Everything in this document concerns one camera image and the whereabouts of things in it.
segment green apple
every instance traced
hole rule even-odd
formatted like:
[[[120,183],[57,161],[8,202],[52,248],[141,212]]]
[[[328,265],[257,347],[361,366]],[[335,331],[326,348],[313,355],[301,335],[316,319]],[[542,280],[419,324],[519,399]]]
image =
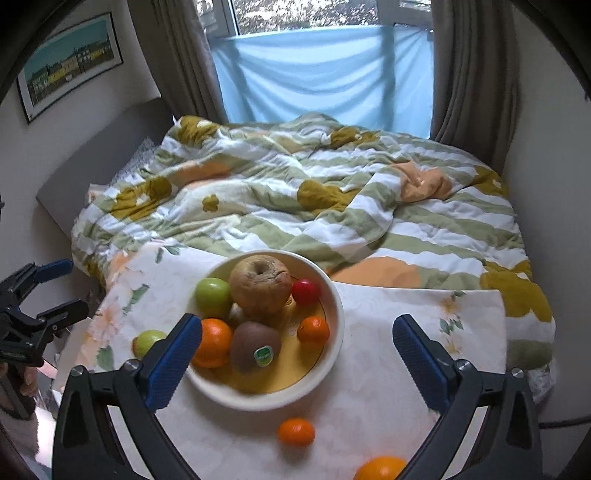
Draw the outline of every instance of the green apple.
[[[203,319],[225,320],[232,309],[230,285],[219,278],[204,278],[195,288],[195,302]]]
[[[152,348],[152,345],[163,338],[166,338],[166,333],[161,332],[160,330],[146,330],[145,332],[140,333],[131,342],[131,349],[134,353],[134,357],[138,360],[142,360],[146,356],[146,353],[148,353],[148,350]]]

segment kiwi sticker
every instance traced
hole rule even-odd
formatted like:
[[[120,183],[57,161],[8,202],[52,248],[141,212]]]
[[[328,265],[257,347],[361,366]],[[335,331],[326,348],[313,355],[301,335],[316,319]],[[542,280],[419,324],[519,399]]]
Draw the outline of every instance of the kiwi sticker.
[[[265,345],[255,350],[255,362],[259,367],[268,367],[273,361],[273,349],[271,345]]]

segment headboard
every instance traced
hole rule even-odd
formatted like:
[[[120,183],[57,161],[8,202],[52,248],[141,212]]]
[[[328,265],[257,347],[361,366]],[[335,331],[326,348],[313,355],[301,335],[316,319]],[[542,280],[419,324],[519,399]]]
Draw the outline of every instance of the headboard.
[[[130,107],[51,175],[37,201],[69,237],[88,185],[108,184],[146,137],[159,145],[172,124],[173,115],[161,98]]]

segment light blue cloth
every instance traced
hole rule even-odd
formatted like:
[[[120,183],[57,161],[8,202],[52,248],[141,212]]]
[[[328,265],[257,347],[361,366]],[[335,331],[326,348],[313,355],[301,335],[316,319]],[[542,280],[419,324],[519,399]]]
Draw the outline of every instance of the light blue cloth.
[[[428,137],[433,42],[415,27],[312,28],[210,41],[231,122],[308,111]]]

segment black cable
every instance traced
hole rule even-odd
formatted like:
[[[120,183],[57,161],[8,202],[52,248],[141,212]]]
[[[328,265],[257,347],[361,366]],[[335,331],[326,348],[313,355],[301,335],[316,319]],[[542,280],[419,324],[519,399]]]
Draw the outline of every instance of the black cable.
[[[575,419],[568,419],[568,420],[541,421],[540,422],[540,430],[562,429],[564,427],[574,427],[577,425],[584,425],[585,423],[591,423],[591,415],[586,415],[584,417],[577,417]]]

